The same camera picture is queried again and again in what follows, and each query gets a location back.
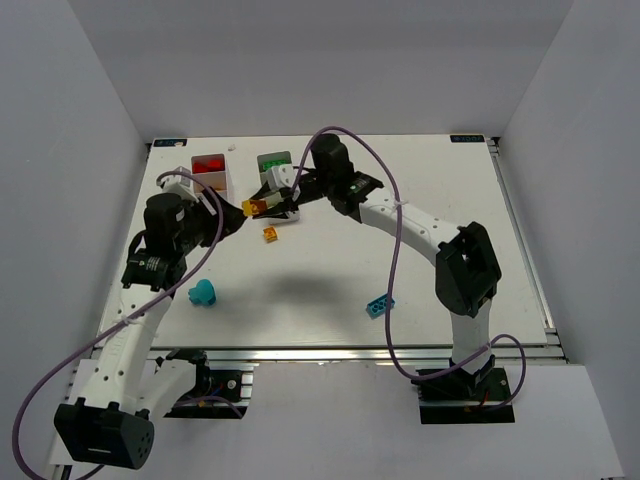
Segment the orange 2x3 lego brick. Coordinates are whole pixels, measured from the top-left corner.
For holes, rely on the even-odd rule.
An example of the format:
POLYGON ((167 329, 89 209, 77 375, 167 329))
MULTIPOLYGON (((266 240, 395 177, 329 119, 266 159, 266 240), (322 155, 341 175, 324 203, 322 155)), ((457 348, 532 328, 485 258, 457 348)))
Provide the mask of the orange 2x3 lego brick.
POLYGON ((242 202, 241 207, 246 217, 256 217, 268 209, 264 199, 247 199, 242 202))

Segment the orange small lego brick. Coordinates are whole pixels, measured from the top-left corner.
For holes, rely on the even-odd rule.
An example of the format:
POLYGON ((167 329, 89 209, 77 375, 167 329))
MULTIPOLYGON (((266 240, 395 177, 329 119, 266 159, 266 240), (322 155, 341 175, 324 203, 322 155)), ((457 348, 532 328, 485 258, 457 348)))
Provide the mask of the orange small lego brick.
POLYGON ((271 243, 278 240, 278 234, 274 227, 267 227, 263 230, 263 236, 267 243, 271 243))

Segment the green lego brick top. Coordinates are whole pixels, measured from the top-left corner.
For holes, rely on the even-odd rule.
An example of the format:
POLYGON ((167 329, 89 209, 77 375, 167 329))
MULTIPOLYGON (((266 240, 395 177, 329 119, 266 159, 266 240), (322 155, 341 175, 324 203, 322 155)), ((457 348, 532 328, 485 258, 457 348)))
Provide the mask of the green lego brick top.
POLYGON ((270 168, 274 167, 274 166, 279 166, 279 165, 288 165, 290 164, 289 160, 286 159, 276 159, 276 160, 271 160, 271 161, 267 161, 265 163, 262 164, 262 167, 265 171, 268 171, 270 168))

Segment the red 2x3 lego brick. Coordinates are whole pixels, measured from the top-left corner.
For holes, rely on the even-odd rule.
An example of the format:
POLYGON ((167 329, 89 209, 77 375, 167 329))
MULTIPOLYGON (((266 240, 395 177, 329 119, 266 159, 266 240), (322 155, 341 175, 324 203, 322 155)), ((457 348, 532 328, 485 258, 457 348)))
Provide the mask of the red 2x3 lego brick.
POLYGON ((204 174, 210 172, 210 167, 208 162, 195 161, 192 164, 192 172, 194 174, 204 174))

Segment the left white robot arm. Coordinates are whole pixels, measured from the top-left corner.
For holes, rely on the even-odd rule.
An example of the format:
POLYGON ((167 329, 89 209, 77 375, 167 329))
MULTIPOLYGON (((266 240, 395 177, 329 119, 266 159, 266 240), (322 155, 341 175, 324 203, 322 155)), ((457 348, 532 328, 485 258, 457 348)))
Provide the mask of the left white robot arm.
POLYGON ((144 228, 128 248, 121 278, 121 329, 109 334, 97 364, 72 404, 62 404, 54 426, 76 462, 137 470, 150 455, 155 424, 181 402, 218 392, 206 354, 175 349, 143 371, 156 331, 188 275, 187 256, 234 234, 241 209, 217 192, 198 198, 176 193, 150 197, 144 228))

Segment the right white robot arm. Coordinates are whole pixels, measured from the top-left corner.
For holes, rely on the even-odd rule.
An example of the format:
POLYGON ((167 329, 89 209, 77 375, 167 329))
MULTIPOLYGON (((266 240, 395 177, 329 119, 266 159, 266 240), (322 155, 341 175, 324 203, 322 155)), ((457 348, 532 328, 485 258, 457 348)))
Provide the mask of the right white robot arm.
POLYGON ((435 269, 435 294, 449 311, 452 353, 449 368, 411 375, 414 383, 453 377, 474 392, 495 364, 489 335, 491 303, 502 272, 488 232, 472 222, 458 226, 427 214, 400 198, 397 187, 355 169, 347 147, 333 133, 312 139, 303 156, 313 168, 273 164, 260 190, 243 208, 254 218, 275 218, 303 204, 329 200, 341 215, 384 231, 397 246, 406 245, 435 269))

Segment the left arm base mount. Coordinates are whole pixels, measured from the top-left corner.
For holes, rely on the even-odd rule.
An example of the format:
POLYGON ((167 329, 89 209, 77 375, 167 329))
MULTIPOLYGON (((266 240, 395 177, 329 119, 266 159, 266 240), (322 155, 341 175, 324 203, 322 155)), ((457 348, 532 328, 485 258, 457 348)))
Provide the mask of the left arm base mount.
POLYGON ((204 350, 176 348, 155 359, 156 372, 170 361, 186 361, 196 368, 195 385, 183 394, 165 415, 175 419, 241 419, 247 406, 241 406, 242 378, 238 369, 216 369, 209 365, 204 350))

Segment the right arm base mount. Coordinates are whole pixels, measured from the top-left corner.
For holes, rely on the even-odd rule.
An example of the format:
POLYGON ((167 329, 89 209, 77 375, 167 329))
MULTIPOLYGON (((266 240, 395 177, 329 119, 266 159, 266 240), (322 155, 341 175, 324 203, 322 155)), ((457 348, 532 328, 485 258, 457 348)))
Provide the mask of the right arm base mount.
POLYGON ((422 425, 513 424, 512 392, 504 368, 491 355, 475 374, 463 369, 428 381, 412 380, 422 425))

